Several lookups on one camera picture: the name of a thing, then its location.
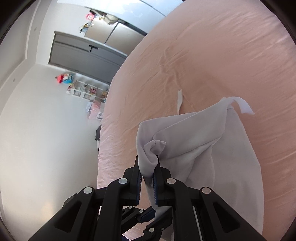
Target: white shelf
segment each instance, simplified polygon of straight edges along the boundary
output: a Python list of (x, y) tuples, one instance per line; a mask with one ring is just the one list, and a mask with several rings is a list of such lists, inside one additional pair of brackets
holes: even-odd
[(85, 82), (76, 80), (72, 84), (71, 92), (70, 94), (72, 96), (85, 99), (87, 101), (100, 99), (104, 100), (102, 98), (102, 92), (105, 91), (99, 87), (96, 87), (94, 85), (87, 84)]

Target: white garment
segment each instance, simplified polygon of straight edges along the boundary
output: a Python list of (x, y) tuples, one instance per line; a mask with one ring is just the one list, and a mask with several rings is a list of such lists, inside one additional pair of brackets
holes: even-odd
[(223, 98), (195, 113), (146, 120), (140, 123), (136, 147), (156, 217), (167, 207), (154, 201), (152, 175), (159, 162), (171, 176), (188, 187), (212, 188), (260, 234), (263, 229), (264, 196), (261, 168), (243, 124), (231, 106), (254, 114), (245, 100)]

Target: pink mattress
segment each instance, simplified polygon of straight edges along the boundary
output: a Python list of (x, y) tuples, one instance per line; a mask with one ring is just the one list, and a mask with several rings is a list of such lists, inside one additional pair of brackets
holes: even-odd
[[(296, 216), (296, 46), (259, 0), (187, 0), (159, 23), (115, 75), (101, 130), (98, 187), (136, 157), (139, 123), (203, 110), (239, 96), (240, 115), (261, 164), (263, 236), (279, 241)], [(140, 207), (150, 206), (142, 188)], [(143, 226), (128, 233), (140, 236)]]

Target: gray cabinet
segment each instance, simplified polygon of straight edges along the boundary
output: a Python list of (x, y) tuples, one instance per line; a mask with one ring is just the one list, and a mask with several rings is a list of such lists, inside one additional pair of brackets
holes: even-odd
[(95, 17), (85, 37), (129, 55), (144, 38), (143, 33), (131, 27), (119, 22), (107, 24), (103, 19)]
[(123, 64), (123, 55), (105, 45), (55, 32), (49, 64), (110, 84)]

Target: fabric fold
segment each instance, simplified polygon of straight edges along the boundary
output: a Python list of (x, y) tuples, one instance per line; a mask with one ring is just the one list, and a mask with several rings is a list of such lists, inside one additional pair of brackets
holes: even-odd
[(237, 113), (254, 114), (240, 97), (223, 98), (205, 110), (140, 123), (136, 147), (139, 168), (156, 216), (168, 208), (153, 200), (152, 175), (159, 162), (187, 186), (212, 188), (259, 233), (264, 197), (261, 168)]

